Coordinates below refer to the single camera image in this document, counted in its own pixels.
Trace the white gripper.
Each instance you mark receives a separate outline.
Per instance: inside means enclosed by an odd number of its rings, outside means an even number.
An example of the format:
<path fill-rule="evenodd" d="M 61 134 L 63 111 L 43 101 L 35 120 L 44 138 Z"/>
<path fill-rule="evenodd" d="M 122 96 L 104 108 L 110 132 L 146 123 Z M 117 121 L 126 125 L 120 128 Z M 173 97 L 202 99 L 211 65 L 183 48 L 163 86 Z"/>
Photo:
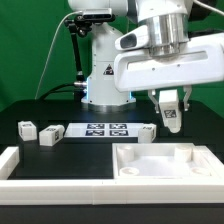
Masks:
<path fill-rule="evenodd" d="M 119 91 L 148 90 L 148 97 L 160 113 L 156 90 L 184 86 L 183 110 L 189 110 L 190 85 L 224 80 L 224 48 L 220 43 L 190 44 L 171 57 L 152 58 L 147 50 L 119 54 L 114 62 L 114 81 Z"/>

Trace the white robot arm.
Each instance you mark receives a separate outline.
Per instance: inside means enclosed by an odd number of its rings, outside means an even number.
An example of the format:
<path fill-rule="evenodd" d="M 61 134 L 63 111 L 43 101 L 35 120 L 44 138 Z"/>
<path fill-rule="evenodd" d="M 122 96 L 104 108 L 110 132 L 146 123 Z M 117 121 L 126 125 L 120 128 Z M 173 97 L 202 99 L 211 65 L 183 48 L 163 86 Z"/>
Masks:
<path fill-rule="evenodd" d="M 83 101 L 132 103 L 132 91 L 224 80 L 224 32 L 188 35 L 197 0 L 68 0 L 78 32 L 93 33 Z"/>

